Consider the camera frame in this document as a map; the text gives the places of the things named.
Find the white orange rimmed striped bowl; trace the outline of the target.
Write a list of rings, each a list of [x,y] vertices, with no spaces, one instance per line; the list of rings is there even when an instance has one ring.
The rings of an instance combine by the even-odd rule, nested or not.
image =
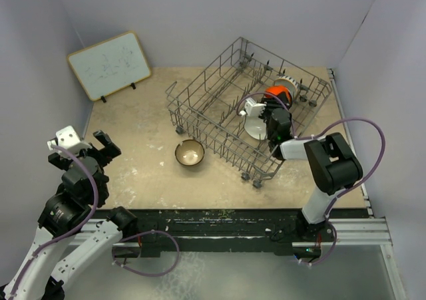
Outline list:
[[[284,86],[293,94],[297,94],[299,91],[298,82],[288,75],[279,76],[274,81],[274,86]]]

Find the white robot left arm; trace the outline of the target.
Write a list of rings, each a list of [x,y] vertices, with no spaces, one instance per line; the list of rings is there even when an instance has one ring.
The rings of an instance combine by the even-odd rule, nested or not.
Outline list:
[[[2,299],[64,299],[76,278],[118,241],[134,239],[137,218],[114,208],[70,254],[64,252],[109,196],[104,168],[121,154],[102,130],[94,137],[101,149],[84,141],[72,126],[48,141],[49,163],[62,170],[57,192],[45,204],[35,238],[14,278],[1,287]]]

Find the brown glazed bowl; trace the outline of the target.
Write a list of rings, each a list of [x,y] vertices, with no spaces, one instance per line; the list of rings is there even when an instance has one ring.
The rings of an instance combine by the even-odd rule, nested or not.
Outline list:
[[[203,161],[205,149],[199,141],[187,139],[178,143],[174,155],[179,164],[192,167]]]

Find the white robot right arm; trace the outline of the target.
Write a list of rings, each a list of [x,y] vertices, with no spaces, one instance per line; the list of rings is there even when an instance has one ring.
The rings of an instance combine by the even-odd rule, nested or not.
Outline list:
[[[270,92],[262,98],[266,109],[260,118],[266,123],[266,138],[272,156],[278,160],[306,160],[315,188],[302,208],[302,221],[296,224],[297,236],[311,241],[320,232],[330,203],[344,189],[350,189],[363,177],[363,169],[342,134],[307,139],[292,132],[292,115],[286,105]]]

